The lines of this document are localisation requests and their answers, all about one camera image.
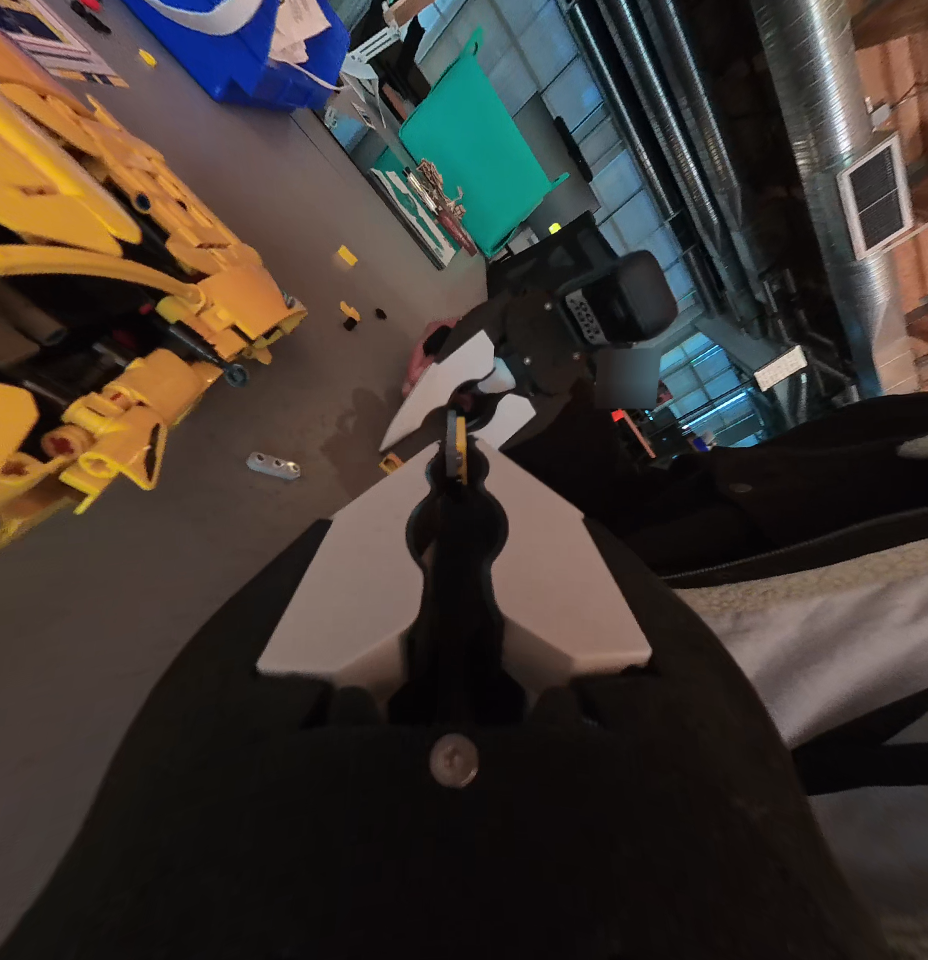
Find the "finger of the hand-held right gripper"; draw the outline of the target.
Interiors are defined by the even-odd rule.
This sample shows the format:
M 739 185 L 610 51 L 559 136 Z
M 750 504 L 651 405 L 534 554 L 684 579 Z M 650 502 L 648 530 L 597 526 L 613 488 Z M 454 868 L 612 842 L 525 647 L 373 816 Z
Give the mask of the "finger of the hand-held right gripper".
M 493 370 L 494 342 L 485 330 L 479 330 L 424 371 L 390 422 L 378 450 L 386 452 L 415 433 L 432 411 L 446 407 L 462 385 L 481 381 Z
M 500 450 L 528 426 L 537 411 L 529 398 L 517 393 L 503 393 L 488 422 L 471 431 L 471 437 L 486 446 Z

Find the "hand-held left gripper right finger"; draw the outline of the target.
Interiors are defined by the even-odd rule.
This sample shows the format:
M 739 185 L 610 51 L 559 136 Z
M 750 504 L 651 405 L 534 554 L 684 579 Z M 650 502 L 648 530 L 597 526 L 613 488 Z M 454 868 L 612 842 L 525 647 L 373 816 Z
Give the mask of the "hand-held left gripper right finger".
M 647 666 L 651 648 L 583 513 L 484 440 L 467 453 L 470 685 L 515 722 L 547 690 Z

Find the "yellow and black brick assembly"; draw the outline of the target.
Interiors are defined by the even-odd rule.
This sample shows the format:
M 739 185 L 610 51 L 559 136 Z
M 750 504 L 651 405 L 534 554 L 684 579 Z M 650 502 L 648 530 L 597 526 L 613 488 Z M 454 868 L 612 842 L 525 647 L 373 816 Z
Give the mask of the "yellow and black brick assembly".
M 445 474 L 450 484 L 466 487 L 469 484 L 468 425 L 463 414 L 451 407 L 446 413 Z

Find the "yellow toy brick car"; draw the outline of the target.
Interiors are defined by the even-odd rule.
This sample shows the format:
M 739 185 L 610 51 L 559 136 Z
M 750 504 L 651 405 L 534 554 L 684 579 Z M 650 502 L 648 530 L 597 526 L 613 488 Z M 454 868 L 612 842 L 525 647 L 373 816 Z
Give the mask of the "yellow toy brick car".
M 116 480 L 306 318 L 259 254 L 0 29 L 0 550 Z

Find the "person's right hand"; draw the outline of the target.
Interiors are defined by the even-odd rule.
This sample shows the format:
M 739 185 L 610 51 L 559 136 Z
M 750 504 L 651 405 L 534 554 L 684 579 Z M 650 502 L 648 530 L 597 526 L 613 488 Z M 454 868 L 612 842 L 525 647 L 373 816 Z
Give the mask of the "person's right hand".
M 436 319 L 429 322 L 415 344 L 401 386 L 401 396 L 407 399 L 425 371 L 436 361 L 451 331 L 461 317 Z

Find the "black mesh chair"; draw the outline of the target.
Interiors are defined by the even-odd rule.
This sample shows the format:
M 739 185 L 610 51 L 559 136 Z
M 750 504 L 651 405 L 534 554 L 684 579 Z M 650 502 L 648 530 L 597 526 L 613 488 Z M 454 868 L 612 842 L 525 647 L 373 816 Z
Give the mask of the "black mesh chair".
M 592 213 L 585 212 L 523 251 L 491 262 L 487 269 L 487 298 L 492 300 L 502 293 L 516 296 L 526 291 L 555 293 L 568 282 L 613 266 L 618 259 Z

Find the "green booklet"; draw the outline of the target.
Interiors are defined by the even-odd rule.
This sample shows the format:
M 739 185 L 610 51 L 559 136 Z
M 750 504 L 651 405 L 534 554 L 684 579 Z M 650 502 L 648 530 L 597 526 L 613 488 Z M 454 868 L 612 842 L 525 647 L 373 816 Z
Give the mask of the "green booklet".
M 458 247 L 440 225 L 436 213 L 422 201 L 404 175 L 373 167 L 367 178 L 432 265 L 437 270 L 445 270 L 455 258 Z

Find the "green plastic bin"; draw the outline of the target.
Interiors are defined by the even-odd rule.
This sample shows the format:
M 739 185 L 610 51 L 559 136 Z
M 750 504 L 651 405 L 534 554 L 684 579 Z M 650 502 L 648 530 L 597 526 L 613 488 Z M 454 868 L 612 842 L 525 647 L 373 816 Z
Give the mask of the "green plastic bin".
M 463 225 L 491 259 L 568 174 L 545 173 L 477 61 L 482 43 L 477 28 L 398 136 L 437 168 L 452 198 L 462 193 Z

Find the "white shirt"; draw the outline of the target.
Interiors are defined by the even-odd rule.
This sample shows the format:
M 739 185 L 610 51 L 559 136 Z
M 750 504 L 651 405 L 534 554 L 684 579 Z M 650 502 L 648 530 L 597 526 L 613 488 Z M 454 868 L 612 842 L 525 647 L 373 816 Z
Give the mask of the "white shirt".
M 758 691 L 893 957 L 928 958 L 928 540 L 677 593 Z

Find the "white air vent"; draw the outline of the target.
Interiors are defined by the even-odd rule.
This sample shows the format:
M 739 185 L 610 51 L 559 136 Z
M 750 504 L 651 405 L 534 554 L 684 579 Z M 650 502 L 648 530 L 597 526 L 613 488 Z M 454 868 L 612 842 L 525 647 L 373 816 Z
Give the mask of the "white air vent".
M 837 175 L 854 258 L 884 253 L 914 227 L 911 191 L 896 131 Z

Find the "white patterned paper bag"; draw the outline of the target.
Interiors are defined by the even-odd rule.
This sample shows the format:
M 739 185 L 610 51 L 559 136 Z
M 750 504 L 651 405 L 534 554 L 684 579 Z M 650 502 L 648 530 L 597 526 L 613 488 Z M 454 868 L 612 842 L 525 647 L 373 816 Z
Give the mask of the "white patterned paper bag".
M 324 82 L 340 71 L 350 46 L 350 33 L 326 2 L 278 3 L 270 43 L 269 66 L 290 66 Z

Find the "blue plastic bin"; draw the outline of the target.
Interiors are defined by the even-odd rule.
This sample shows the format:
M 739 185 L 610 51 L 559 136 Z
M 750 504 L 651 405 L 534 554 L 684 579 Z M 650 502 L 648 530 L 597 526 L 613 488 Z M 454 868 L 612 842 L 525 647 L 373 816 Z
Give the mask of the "blue plastic bin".
M 290 66 L 268 65 L 278 1 L 262 1 L 256 16 L 232 35 L 207 36 L 178 26 L 146 1 L 127 1 L 134 16 L 170 52 L 185 71 L 219 104 L 290 114 L 322 108 L 341 72 L 329 82 Z M 220 2 L 164 2 L 173 7 L 209 11 Z

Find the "white paper strip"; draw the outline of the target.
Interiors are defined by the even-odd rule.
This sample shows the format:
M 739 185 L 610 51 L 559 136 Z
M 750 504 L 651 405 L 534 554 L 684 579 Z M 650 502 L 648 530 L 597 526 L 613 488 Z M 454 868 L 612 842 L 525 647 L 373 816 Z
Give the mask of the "white paper strip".
M 164 19 L 209 37 L 228 37 L 254 19 L 262 1 L 223 1 L 210 10 L 193 10 L 160 1 L 146 1 Z

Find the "small printed leaflet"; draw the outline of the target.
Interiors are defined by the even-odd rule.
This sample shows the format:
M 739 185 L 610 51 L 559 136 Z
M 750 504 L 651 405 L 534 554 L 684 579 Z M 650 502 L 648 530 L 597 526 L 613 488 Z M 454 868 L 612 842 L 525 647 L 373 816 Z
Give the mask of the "small printed leaflet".
M 129 87 L 44 2 L 0 1 L 0 33 L 58 79 Z

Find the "silver air duct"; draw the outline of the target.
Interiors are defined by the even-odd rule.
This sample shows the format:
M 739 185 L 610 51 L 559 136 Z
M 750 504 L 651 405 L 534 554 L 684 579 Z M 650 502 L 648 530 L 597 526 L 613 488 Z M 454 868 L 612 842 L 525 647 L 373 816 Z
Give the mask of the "silver air duct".
M 873 145 L 842 1 L 753 1 L 751 7 L 804 188 L 835 308 L 865 398 L 919 390 L 893 261 L 857 259 L 838 175 Z

